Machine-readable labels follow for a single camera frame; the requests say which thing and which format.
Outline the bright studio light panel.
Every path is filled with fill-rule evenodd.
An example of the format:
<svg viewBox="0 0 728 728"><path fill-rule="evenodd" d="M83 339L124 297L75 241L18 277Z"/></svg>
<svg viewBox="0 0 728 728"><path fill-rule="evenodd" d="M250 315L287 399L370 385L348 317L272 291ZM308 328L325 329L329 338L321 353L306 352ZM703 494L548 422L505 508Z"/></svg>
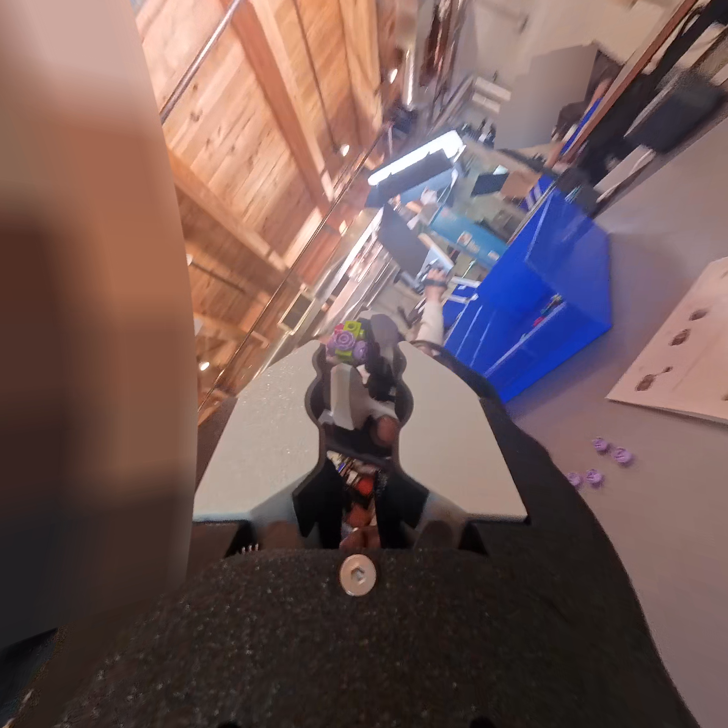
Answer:
<svg viewBox="0 0 728 728"><path fill-rule="evenodd" d="M450 129L387 162L369 175L369 194L364 206L379 209L434 177L451 176L464 149L460 133Z"/></svg>

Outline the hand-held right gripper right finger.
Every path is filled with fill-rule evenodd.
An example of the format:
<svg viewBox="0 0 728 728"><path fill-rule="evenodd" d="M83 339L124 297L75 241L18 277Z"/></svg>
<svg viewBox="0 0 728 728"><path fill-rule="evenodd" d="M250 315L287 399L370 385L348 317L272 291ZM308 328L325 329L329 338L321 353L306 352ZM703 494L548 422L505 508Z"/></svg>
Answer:
<svg viewBox="0 0 728 728"><path fill-rule="evenodd" d="M409 342L397 345L402 424L387 492L403 523L461 535L471 522L526 523L526 506L468 384Z"/></svg>

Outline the person's left hand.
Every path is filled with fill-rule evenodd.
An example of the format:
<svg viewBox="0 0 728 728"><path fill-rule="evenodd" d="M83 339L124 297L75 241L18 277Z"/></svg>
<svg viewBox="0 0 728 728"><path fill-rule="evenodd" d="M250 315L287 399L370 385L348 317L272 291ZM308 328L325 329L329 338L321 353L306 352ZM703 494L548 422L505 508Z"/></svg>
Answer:
<svg viewBox="0 0 728 728"><path fill-rule="evenodd" d="M399 431L400 423L394 416L382 415L369 418L369 437L372 443L379 448L390 450L397 441Z"/></svg>

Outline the purple yellow flower assembly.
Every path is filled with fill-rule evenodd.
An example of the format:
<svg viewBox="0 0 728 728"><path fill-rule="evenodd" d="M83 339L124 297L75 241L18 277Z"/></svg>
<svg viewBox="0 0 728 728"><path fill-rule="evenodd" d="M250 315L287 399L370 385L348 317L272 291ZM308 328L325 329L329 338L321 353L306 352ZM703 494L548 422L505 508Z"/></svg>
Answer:
<svg viewBox="0 0 728 728"><path fill-rule="evenodd" d="M325 345L327 361L358 367L366 364L369 354L366 328L359 320L338 324Z"/></svg>

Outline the grey desk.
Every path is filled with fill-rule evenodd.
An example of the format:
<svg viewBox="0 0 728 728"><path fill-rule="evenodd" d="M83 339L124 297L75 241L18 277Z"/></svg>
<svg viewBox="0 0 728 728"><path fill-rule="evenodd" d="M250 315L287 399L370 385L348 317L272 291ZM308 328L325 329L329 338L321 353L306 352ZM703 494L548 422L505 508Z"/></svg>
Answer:
<svg viewBox="0 0 728 728"><path fill-rule="evenodd" d="M726 726L726 425L605 396L703 269L726 257L726 121L598 223L612 243L613 327L509 403L564 472L604 474L578 495L621 558L662 659L701 726ZM592 440L611 443L607 454ZM626 448L634 460L612 459Z"/></svg>

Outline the blue plastic bin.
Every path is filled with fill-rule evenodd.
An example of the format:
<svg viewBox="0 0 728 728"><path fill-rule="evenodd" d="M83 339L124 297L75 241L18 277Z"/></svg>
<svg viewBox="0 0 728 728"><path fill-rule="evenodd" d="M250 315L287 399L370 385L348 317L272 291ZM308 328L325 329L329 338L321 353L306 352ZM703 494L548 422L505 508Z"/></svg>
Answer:
<svg viewBox="0 0 728 728"><path fill-rule="evenodd" d="M478 285L445 348L505 402L612 327L608 234L551 187ZM532 324L555 294L563 303Z"/></svg>

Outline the blue printed carton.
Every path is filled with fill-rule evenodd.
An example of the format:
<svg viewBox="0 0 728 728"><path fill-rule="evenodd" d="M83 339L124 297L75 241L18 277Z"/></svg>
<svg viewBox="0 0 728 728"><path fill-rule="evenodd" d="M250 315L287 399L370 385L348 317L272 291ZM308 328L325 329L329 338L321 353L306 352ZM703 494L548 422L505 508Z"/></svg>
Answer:
<svg viewBox="0 0 728 728"><path fill-rule="evenodd" d="M428 223L430 231L448 245L491 269L507 251L507 243L495 232L443 206Z"/></svg>

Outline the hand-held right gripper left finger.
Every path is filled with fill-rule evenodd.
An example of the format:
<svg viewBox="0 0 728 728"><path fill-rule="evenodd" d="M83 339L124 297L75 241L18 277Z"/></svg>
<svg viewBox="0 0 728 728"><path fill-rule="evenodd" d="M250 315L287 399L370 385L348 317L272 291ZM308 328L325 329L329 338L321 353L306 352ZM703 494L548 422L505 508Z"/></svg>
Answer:
<svg viewBox="0 0 728 728"><path fill-rule="evenodd" d="M322 430L310 404L325 346L310 341L266 369L237 397L196 489L194 523L296 524L294 495L323 465Z"/></svg>

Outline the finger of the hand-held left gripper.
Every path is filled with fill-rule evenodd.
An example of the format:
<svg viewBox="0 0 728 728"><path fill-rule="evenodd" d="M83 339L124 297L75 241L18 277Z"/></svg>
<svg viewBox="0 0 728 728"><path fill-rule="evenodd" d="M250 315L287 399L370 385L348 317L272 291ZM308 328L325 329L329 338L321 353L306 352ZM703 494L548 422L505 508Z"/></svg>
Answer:
<svg viewBox="0 0 728 728"><path fill-rule="evenodd" d="M367 420L367 388L355 367L340 363L330 372L331 422L345 430L359 430Z"/></svg>

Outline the white instruction booklet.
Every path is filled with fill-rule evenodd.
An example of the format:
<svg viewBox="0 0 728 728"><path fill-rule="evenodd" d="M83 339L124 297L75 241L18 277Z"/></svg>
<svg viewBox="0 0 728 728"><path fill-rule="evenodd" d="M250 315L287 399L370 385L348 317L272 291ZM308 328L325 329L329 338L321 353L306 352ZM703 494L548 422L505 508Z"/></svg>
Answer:
<svg viewBox="0 0 728 728"><path fill-rule="evenodd" d="M705 267L606 399L727 423L727 258Z"/></svg>

